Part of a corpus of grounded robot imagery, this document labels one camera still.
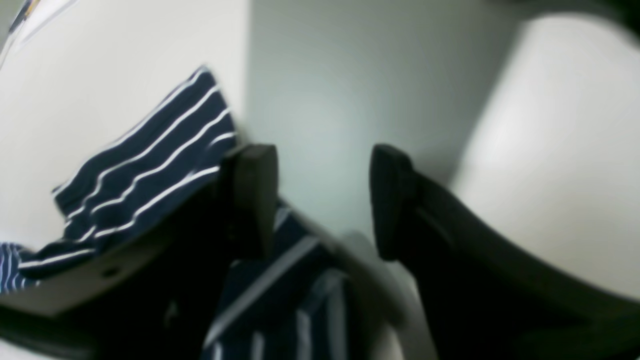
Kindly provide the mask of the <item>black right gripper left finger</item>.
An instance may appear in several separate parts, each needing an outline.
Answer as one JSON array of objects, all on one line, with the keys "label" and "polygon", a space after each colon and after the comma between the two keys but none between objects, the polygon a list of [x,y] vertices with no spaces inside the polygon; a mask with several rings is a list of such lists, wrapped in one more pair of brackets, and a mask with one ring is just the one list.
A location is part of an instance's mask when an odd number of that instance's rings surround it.
[{"label": "black right gripper left finger", "polygon": [[146,233],[37,287],[1,296],[1,339],[64,360],[197,360],[233,260],[274,246],[275,145],[221,173]]}]

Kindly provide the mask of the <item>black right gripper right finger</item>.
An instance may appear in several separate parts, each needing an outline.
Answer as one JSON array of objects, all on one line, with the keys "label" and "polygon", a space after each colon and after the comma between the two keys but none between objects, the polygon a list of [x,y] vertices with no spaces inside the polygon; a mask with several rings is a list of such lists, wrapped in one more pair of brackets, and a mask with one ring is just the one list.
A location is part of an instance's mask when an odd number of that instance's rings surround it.
[{"label": "black right gripper right finger", "polygon": [[374,145],[379,257],[414,277],[441,360],[637,360],[639,302],[527,253],[395,146]]}]

